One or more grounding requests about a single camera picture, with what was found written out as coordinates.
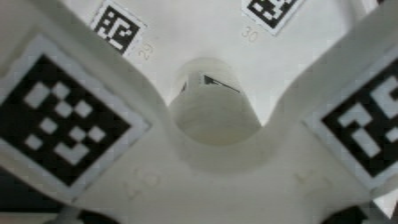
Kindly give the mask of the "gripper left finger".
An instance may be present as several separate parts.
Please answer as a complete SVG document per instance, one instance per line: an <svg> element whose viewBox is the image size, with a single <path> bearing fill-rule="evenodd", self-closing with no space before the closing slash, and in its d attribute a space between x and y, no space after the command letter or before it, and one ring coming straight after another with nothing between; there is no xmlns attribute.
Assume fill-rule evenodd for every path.
<svg viewBox="0 0 398 224"><path fill-rule="evenodd" d="M118 224L118 222L106 215L88 210L63 207L45 224Z"/></svg>

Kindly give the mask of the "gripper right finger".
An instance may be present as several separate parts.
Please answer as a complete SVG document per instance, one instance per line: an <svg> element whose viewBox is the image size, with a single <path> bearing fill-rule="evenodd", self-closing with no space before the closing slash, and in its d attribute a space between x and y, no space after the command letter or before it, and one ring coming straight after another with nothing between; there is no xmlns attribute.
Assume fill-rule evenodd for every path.
<svg viewBox="0 0 398 224"><path fill-rule="evenodd" d="M333 212L319 224L390 224L390 219L369 201Z"/></svg>

